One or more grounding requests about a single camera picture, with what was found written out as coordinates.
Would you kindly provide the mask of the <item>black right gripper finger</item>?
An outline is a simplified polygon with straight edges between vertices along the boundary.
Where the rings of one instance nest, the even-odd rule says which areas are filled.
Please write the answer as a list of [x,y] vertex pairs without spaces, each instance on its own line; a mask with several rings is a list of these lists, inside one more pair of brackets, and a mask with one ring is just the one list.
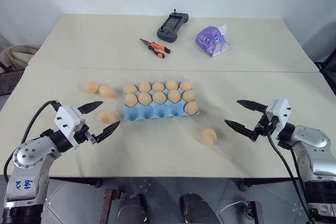
[[236,101],[238,104],[242,105],[243,107],[252,110],[252,111],[258,111],[261,113],[265,113],[266,112],[266,105],[257,103],[255,101],[249,101],[249,100],[237,100]]
[[234,131],[249,138],[251,141],[255,142],[257,140],[258,134],[250,129],[247,129],[244,125],[230,120],[224,120],[224,122]]

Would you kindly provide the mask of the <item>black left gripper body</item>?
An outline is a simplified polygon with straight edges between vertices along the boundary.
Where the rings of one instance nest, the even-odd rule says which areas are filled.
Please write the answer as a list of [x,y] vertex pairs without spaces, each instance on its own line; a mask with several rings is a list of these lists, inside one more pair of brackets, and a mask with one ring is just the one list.
[[74,129],[74,139],[77,144],[81,144],[85,141],[89,141],[92,144],[97,142],[94,135],[89,132],[89,126],[87,124],[78,125]]

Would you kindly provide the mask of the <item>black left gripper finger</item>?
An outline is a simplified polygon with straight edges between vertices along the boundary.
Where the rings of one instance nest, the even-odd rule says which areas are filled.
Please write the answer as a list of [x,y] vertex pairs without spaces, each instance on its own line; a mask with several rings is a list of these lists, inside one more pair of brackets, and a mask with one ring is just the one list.
[[88,113],[94,111],[96,108],[98,108],[102,104],[103,104],[103,101],[90,102],[90,103],[87,103],[87,104],[84,104],[84,105],[78,107],[78,110],[82,114],[88,114]]
[[120,122],[121,121],[116,121],[113,124],[109,125],[105,129],[103,129],[102,133],[100,133],[97,136],[92,135],[94,139],[93,143],[100,143],[103,140],[105,140],[107,137],[109,137],[116,130],[116,128],[120,125]]

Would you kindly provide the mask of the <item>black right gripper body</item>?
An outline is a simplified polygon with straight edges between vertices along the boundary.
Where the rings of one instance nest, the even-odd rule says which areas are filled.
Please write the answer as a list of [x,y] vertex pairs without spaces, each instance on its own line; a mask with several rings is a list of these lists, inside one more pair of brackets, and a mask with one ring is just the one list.
[[276,129],[276,126],[278,124],[278,117],[272,116],[271,119],[267,117],[267,114],[264,113],[260,120],[258,121],[255,129],[254,134],[256,136],[267,136],[267,134],[272,134],[274,130]]

